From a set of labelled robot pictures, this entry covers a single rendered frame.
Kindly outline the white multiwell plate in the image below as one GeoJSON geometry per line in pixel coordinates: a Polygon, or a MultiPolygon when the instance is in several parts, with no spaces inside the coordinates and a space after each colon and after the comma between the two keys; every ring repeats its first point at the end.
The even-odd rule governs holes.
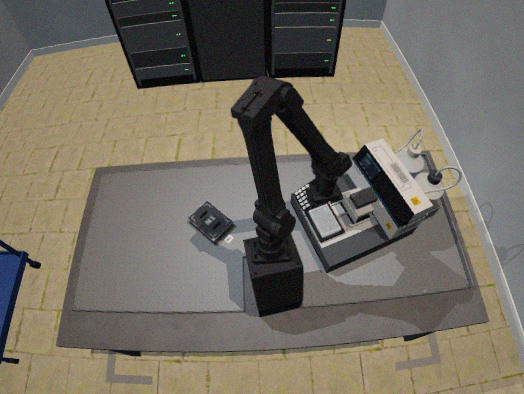
{"type": "Polygon", "coordinates": [[[310,214],[322,238],[341,231],[340,225],[338,224],[327,204],[309,210],[308,213],[310,214]]]}

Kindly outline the clear plastic bottle with black cap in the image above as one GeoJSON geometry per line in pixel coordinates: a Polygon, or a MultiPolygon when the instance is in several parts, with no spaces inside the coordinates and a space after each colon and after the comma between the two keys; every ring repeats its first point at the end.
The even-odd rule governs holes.
{"type": "MultiPolygon", "coordinates": [[[[419,173],[418,175],[416,175],[416,177],[414,179],[415,179],[416,183],[419,185],[419,187],[423,191],[444,188],[444,186],[443,186],[443,184],[441,182],[443,176],[442,176],[441,172],[436,176],[435,174],[437,173],[437,171],[438,170],[431,170],[430,173],[423,172],[423,173],[419,173]]],[[[430,202],[433,204],[433,207],[434,207],[434,205],[441,198],[443,193],[444,193],[444,190],[443,191],[429,192],[429,193],[426,193],[425,195],[427,196],[427,198],[430,200],[430,202]]],[[[429,212],[430,212],[430,210],[429,210],[429,212]]]]}

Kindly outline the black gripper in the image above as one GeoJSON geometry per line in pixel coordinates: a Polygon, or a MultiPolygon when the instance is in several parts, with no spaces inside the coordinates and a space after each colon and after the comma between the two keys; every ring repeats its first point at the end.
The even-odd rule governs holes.
{"type": "Polygon", "coordinates": [[[316,206],[316,201],[324,200],[325,202],[331,202],[331,204],[333,204],[339,200],[342,200],[343,195],[341,195],[342,193],[339,189],[340,188],[338,188],[337,183],[333,188],[325,188],[321,186],[319,182],[318,192],[316,192],[314,185],[311,185],[309,186],[309,189],[306,189],[305,193],[311,208],[313,208],[316,206]]]}

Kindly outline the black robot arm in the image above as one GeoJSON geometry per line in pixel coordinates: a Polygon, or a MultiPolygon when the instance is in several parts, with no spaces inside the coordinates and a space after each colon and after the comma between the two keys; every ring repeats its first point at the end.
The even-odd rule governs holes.
{"type": "Polygon", "coordinates": [[[318,175],[314,180],[316,192],[319,179],[323,187],[333,188],[338,177],[352,166],[352,161],[349,155],[335,152],[326,142],[302,108],[304,100],[291,83],[267,76],[252,82],[232,106],[231,114],[242,130],[258,194],[253,213],[253,221],[258,224],[258,240],[253,241],[253,263],[291,262],[287,237],[296,219],[286,209],[281,193],[271,116],[275,114],[311,154],[312,173],[318,175]]]}

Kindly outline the clear bottle with grey cap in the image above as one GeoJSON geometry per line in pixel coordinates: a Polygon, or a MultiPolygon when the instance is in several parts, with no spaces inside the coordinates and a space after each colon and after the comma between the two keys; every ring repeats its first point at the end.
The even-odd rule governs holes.
{"type": "Polygon", "coordinates": [[[424,160],[420,155],[422,151],[421,147],[419,145],[417,149],[415,149],[415,147],[416,144],[411,144],[409,148],[403,148],[401,151],[395,153],[413,178],[415,178],[424,167],[424,160]]]}

